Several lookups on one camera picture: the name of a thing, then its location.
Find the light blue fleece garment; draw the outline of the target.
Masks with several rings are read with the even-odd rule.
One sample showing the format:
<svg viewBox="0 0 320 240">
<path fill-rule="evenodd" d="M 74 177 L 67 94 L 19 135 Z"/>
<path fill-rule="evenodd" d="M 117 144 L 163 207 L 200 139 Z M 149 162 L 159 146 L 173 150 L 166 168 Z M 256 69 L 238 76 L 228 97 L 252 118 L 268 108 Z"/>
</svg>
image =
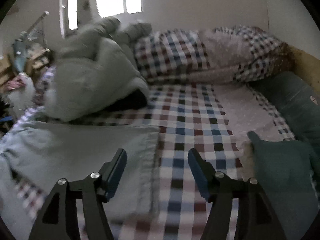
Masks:
<svg viewBox="0 0 320 240">
<path fill-rule="evenodd" d="M 60 178 L 85 178 L 100 170 L 120 148 L 127 164 L 115 196 L 104 206 L 108 219 L 150 220 L 159 212 L 156 126 L 84 126 L 29 121 L 1 139 L 2 218 L 16 239 L 27 239 L 33 225 L 14 190 L 11 172 L 29 179 L 45 193 Z"/>
</svg>

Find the teal cartoon cat pillow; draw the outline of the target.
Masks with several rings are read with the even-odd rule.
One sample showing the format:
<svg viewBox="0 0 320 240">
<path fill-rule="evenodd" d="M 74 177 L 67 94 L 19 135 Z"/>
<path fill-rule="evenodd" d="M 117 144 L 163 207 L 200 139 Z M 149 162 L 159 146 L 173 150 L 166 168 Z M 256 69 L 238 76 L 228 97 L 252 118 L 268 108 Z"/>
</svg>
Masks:
<svg viewBox="0 0 320 240">
<path fill-rule="evenodd" d="M 258 85 L 285 119 L 294 140 L 271 142 L 248 132 L 255 176 L 287 239 L 319 239 L 319 105 L 300 77 L 283 72 Z"/>
</svg>

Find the plaid checkered bed sheet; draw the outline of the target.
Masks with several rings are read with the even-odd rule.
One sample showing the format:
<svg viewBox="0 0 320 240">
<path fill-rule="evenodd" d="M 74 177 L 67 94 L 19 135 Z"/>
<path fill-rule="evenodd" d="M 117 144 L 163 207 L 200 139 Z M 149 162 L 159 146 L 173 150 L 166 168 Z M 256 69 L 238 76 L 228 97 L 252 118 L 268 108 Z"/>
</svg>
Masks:
<svg viewBox="0 0 320 240">
<path fill-rule="evenodd" d="M 203 176 L 194 152 L 238 179 L 238 154 L 241 144 L 251 143 L 249 131 L 263 140 L 295 139 L 276 108 L 246 86 L 151 86 L 141 109 L 105 108 L 68 122 L 44 110 L 30 109 L 2 141 L 29 216 L 17 228 L 21 239 L 60 178 L 84 179 L 119 148 L 127 152 L 127 164 L 104 206 L 114 238 L 198 239 L 210 205 L 197 189 Z"/>
</svg>

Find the pale green puffer jacket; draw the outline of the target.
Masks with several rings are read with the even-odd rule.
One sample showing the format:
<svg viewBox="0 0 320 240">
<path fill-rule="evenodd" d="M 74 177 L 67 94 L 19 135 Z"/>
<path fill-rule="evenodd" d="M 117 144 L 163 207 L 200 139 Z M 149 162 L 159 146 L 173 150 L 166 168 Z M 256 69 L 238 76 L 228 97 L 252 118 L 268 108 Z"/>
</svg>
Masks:
<svg viewBox="0 0 320 240">
<path fill-rule="evenodd" d="M 44 93 L 47 116 L 72 121 L 99 112 L 140 109 L 150 90 L 131 44 L 148 36 L 149 23 L 121 25 L 116 17 L 89 22 L 61 48 Z"/>
</svg>

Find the pink cloth item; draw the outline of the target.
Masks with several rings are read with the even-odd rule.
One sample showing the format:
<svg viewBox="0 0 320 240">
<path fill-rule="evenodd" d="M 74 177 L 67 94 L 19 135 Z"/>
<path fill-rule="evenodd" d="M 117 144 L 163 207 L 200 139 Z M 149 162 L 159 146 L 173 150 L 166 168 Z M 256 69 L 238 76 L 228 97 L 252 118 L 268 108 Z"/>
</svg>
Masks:
<svg viewBox="0 0 320 240">
<path fill-rule="evenodd" d="M 6 91 L 13 91 L 22 88 L 26 85 L 24 76 L 16 76 L 12 80 L 8 81 L 5 85 Z"/>
</svg>

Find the wooden chair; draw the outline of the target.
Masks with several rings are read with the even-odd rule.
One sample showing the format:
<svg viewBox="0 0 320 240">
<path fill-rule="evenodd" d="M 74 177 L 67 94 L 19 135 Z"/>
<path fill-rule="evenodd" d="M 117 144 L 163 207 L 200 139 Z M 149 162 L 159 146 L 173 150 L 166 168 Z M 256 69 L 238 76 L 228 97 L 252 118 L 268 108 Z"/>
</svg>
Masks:
<svg viewBox="0 0 320 240">
<path fill-rule="evenodd" d="M 48 48 L 32 51 L 31 55 L 27 58 L 25 73 L 29 77 L 32 77 L 34 73 L 48 66 L 50 64 L 51 54 L 52 51 Z"/>
</svg>

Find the teal bag on chair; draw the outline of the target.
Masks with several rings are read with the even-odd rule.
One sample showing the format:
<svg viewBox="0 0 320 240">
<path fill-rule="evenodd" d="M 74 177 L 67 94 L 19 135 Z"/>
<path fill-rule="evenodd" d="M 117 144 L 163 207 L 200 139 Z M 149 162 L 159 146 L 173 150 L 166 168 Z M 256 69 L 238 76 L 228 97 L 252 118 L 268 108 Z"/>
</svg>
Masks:
<svg viewBox="0 0 320 240">
<path fill-rule="evenodd" d="M 25 65 L 28 58 L 28 51 L 26 48 L 26 44 L 21 39 L 17 39 L 12 44 L 12 48 L 14 51 L 14 61 L 13 61 L 14 69 L 18 73 L 25 72 Z"/>
</svg>

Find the wooden bed side board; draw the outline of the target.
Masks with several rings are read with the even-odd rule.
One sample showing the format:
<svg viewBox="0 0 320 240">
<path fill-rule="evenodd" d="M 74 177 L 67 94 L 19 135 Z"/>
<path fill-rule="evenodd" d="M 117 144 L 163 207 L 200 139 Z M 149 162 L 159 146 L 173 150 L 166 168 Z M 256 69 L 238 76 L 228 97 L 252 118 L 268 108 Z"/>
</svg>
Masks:
<svg viewBox="0 0 320 240">
<path fill-rule="evenodd" d="M 295 61 L 295 74 L 308 83 L 315 90 L 319 90 L 319 59 L 300 50 L 289 46 Z"/>
</svg>

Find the plaid checkered pillow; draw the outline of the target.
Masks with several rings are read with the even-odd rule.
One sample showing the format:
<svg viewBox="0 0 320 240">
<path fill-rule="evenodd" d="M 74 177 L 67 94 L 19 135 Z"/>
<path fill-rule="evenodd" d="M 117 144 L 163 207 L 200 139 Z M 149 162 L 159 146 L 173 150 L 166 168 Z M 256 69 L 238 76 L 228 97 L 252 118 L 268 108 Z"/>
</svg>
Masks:
<svg viewBox="0 0 320 240">
<path fill-rule="evenodd" d="M 149 84 L 246 83 L 291 70 L 289 45 L 258 27 L 156 32 L 133 46 L 136 63 Z"/>
</svg>

